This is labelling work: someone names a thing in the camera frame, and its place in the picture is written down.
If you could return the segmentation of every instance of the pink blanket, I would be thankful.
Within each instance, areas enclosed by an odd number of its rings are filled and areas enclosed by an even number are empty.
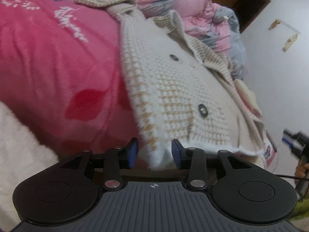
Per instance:
[[[119,25],[70,0],[0,0],[0,101],[60,154],[138,136]]]

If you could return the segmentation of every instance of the dark button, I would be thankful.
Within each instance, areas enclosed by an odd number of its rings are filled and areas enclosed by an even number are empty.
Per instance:
[[[170,55],[170,57],[172,58],[172,60],[175,60],[175,61],[178,61],[179,60],[179,58],[178,57],[176,57],[175,55],[173,55],[173,54],[171,54]]]
[[[204,106],[203,104],[199,104],[198,109],[200,110],[200,114],[203,118],[206,118],[208,116],[208,110],[206,106]]]

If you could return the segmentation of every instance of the silver screw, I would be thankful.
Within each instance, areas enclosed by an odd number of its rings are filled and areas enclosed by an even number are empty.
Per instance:
[[[205,181],[202,180],[193,180],[190,182],[190,185],[192,187],[203,187],[206,185]]]
[[[108,188],[115,188],[115,187],[119,187],[120,182],[115,181],[115,180],[109,180],[109,181],[106,181],[104,185]]]

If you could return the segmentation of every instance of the black cable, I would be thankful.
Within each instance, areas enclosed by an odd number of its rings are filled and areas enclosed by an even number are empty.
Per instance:
[[[296,177],[296,176],[291,176],[291,175],[283,175],[283,174],[275,174],[278,177],[281,178],[289,178],[289,179],[294,179],[294,180],[304,180],[304,181],[309,181],[307,178],[302,178],[302,177]]]

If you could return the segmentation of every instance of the pink and gray comforter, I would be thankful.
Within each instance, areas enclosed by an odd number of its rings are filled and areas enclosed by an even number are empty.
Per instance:
[[[243,79],[247,56],[240,39],[238,19],[232,9],[211,0],[137,0],[147,17],[162,16],[176,10],[186,33],[199,38],[217,53],[233,61],[233,78]]]

